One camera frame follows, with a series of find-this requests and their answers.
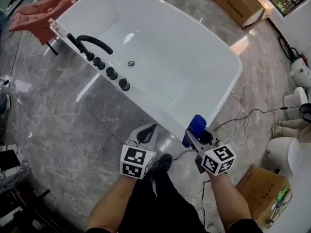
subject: white bathtub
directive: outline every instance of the white bathtub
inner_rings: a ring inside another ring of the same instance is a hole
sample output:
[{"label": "white bathtub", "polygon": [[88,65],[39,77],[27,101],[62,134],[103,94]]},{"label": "white bathtub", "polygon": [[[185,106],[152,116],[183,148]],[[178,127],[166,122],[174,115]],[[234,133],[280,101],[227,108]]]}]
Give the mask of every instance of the white bathtub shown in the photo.
[{"label": "white bathtub", "polygon": [[220,38],[163,0],[79,0],[57,22],[76,38],[93,36],[111,47],[108,55],[83,42],[118,78],[90,65],[120,91],[126,78],[131,88],[122,92],[180,140],[195,114],[212,122],[242,71]]}]

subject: toilet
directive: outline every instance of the toilet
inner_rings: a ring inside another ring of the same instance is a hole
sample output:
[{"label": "toilet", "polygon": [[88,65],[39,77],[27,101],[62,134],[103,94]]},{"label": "toilet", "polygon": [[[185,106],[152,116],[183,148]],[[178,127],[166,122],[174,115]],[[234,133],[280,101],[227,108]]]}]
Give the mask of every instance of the toilet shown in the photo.
[{"label": "toilet", "polygon": [[[304,103],[308,103],[308,99],[302,87],[297,87],[293,94],[284,97],[285,107],[300,106]],[[300,119],[299,107],[287,109],[286,112],[289,120]]]},{"label": "toilet", "polygon": [[280,137],[272,139],[267,146],[269,160],[284,176],[295,175],[302,162],[302,149],[297,138]]}]

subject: black faucet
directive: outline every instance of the black faucet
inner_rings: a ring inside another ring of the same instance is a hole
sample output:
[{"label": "black faucet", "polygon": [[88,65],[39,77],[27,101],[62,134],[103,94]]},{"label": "black faucet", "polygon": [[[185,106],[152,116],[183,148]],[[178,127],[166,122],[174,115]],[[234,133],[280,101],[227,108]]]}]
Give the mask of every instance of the black faucet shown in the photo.
[{"label": "black faucet", "polygon": [[111,55],[113,53],[113,50],[104,42],[100,41],[99,39],[96,39],[92,36],[88,36],[88,35],[81,35],[77,38],[74,38],[72,34],[67,34],[67,38],[80,50],[80,52],[85,53],[86,55],[86,59],[88,61],[92,61],[94,59],[94,54],[89,52],[86,47],[83,45],[83,43],[81,41],[87,41],[90,42],[98,47],[100,47],[101,49],[105,50],[109,55]]}]

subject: black shoe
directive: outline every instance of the black shoe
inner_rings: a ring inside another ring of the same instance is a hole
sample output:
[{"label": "black shoe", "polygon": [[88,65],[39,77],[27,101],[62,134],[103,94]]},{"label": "black shoe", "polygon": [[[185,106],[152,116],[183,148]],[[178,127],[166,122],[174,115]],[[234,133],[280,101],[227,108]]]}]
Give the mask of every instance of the black shoe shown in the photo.
[{"label": "black shoe", "polygon": [[161,158],[152,167],[152,175],[157,173],[167,173],[173,162],[173,157],[166,153],[161,156]]}]

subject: gray tile floor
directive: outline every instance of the gray tile floor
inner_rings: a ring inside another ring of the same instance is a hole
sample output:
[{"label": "gray tile floor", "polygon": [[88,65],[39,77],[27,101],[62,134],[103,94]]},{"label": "gray tile floor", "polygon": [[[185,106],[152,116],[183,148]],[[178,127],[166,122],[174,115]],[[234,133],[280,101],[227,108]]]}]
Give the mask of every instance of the gray tile floor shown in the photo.
[{"label": "gray tile floor", "polygon": [[[245,32],[211,0],[165,1],[200,20],[229,46],[240,42],[245,48],[240,53],[242,74],[212,127],[237,117],[241,110],[248,113],[252,108],[269,110],[283,106],[283,96],[293,92],[295,84],[287,74],[290,62],[281,51],[277,33],[267,21]],[[38,191],[51,190],[46,199],[51,209],[83,230],[92,207],[119,175],[122,143],[134,128],[153,119],[63,42],[54,43],[53,47],[59,52],[55,56],[29,32],[15,33],[0,43],[2,78],[10,76],[20,34],[10,86],[0,87],[1,92],[8,92],[12,97],[6,143],[22,147]],[[251,115],[245,142],[229,174],[234,184],[251,163],[265,163],[270,127],[285,117],[283,111]],[[240,130],[230,141],[235,151],[245,133],[242,122],[239,126]],[[221,127],[217,134],[227,142],[235,131],[236,123],[232,122]],[[160,129],[158,153],[177,156],[183,150],[174,136]],[[178,191],[202,216],[198,193],[207,176],[198,174],[194,158],[193,152],[186,153],[174,162],[169,175]],[[209,184],[204,206],[208,225],[218,217]]]}]

